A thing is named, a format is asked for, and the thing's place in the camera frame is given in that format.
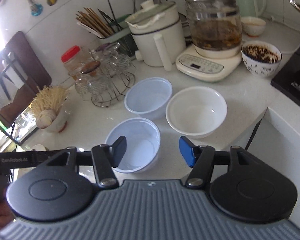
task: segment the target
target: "jar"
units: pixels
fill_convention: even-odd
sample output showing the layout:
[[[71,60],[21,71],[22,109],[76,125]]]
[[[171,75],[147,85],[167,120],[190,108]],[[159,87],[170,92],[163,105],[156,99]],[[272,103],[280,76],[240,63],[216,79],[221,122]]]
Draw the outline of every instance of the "jar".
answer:
[[[61,61],[63,62],[64,67],[68,70],[68,73],[72,73],[80,63],[84,62],[86,57],[82,52],[82,49],[75,45],[68,49],[62,56]],[[76,75],[70,74],[74,80],[77,79]]]
[[[186,0],[186,12],[198,53],[234,48],[234,54],[227,56],[238,53],[242,30],[236,0]]]

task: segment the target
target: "garlic bulb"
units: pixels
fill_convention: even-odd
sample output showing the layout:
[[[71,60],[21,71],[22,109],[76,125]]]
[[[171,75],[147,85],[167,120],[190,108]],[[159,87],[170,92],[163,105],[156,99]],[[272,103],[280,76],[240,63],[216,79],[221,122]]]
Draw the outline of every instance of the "garlic bulb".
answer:
[[[52,122],[56,119],[57,114],[52,109],[43,110],[40,114],[38,114],[35,123],[41,129],[48,127]]]

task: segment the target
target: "chopsticks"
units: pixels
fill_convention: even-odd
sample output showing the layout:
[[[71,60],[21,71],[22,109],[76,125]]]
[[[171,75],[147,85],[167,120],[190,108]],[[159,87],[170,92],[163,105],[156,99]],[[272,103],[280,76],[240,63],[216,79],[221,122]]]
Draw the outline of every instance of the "chopsticks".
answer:
[[[109,37],[114,34],[114,31],[109,28],[91,8],[84,9],[87,13],[78,11],[79,14],[76,14],[77,21],[94,30],[96,33],[99,33],[101,38]]]

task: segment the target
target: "red lid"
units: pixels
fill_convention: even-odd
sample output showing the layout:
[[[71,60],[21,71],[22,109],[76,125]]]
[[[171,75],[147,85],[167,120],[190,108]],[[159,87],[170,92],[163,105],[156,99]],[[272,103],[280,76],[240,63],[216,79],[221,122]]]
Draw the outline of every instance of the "red lid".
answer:
[[[61,61],[63,63],[67,62],[69,59],[74,57],[78,52],[80,51],[80,47],[75,45],[68,49],[62,56],[61,56]]]

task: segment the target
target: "screw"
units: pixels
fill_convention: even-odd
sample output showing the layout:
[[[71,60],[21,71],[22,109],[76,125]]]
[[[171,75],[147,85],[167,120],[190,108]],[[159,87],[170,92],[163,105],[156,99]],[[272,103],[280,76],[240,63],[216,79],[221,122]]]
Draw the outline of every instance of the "screw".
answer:
[[[117,180],[113,179],[113,178],[106,178],[106,179],[103,179],[102,181],[100,181],[100,184],[105,187],[113,186],[116,183],[117,183]]]
[[[203,184],[203,180],[200,179],[200,178],[192,178],[192,179],[188,180],[187,184],[189,186],[198,187],[198,186],[201,186]]]

